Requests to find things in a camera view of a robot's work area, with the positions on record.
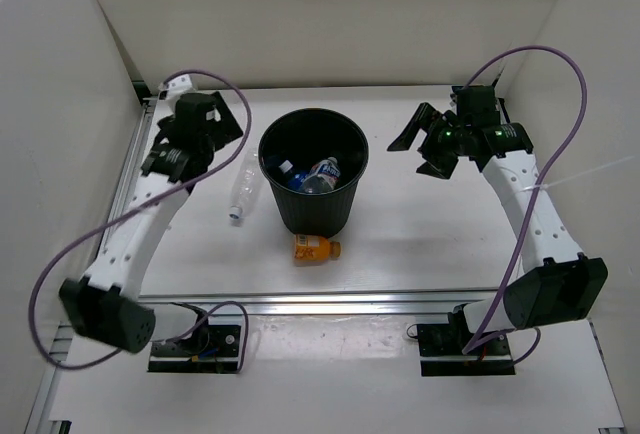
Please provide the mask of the orange juice bottle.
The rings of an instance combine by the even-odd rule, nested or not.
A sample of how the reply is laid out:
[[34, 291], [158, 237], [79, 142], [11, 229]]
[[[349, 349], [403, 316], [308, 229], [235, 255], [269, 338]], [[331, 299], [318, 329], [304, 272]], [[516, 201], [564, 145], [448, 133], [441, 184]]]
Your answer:
[[342, 246], [317, 235], [296, 234], [294, 236], [293, 259], [295, 265], [321, 264], [337, 260], [341, 256]]

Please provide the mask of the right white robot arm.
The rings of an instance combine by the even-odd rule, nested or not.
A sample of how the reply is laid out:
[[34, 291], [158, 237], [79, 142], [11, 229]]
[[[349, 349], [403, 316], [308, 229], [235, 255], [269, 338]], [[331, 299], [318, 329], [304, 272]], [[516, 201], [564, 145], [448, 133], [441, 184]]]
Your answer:
[[452, 176], [458, 161], [474, 162], [498, 197], [519, 248], [514, 266], [523, 270], [509, 279], [500, 300], [467, 304], [464, 319], [449, 329], [460, 353], [480, 347], [485, 333], [524, 330], [587, 317], [608, 277], [601, 258], [587, 256], [568, 233], [542, 187], [534, 148], [525, 128], [502, 121], [490, 86], [454, 92], [455, 108], [445, 112], [418, 105], [389, 151], [406, 151], [418, 133], [420, 174]]

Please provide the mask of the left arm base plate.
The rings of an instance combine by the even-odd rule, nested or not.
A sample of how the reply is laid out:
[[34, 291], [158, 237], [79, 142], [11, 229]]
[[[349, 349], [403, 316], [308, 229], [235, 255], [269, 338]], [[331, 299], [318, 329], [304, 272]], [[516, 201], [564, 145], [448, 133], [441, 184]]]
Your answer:
[[235, 374], [240, 361], [243, 327], [240, 324], [204, 324], [186, 339], [153, 342], [149, 373]]

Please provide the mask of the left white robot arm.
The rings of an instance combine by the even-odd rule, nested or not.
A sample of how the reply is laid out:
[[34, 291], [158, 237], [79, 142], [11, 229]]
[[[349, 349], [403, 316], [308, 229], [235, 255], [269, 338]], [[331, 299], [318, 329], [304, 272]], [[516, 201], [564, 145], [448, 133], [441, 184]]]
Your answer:
[[177, 211], [205, 174], [217, 151], [243, 131], [218, 92], [183, 93], [141, 165], [128, 219], [77, 280], [67, 279], [59, 298], [74, 331], [129, 353], [140, 352], [156, 325], [152, 310], [137, 301], [147, 267]]

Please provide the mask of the clear water bottle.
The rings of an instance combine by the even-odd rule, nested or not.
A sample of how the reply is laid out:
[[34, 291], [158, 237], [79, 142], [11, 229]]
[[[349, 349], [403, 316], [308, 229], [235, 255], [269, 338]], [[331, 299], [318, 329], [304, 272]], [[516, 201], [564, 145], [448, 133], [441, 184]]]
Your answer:
[[252, 148], [245, 155], [231, 191], [228, 215], [233, 223], [239, 224], [251, 214], [261, 180], [258, 151]]

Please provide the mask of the clear bottle blue label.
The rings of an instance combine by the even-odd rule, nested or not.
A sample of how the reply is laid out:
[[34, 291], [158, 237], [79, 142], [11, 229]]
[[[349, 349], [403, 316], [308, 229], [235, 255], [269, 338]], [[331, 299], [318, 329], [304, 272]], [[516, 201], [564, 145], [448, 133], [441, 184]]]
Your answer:
[[298, 191], [309, 175], [307, 170], [296, 168], [289, 160], [284, 160], [278, 168], [284, 178], [283, 185], [292, 191]]

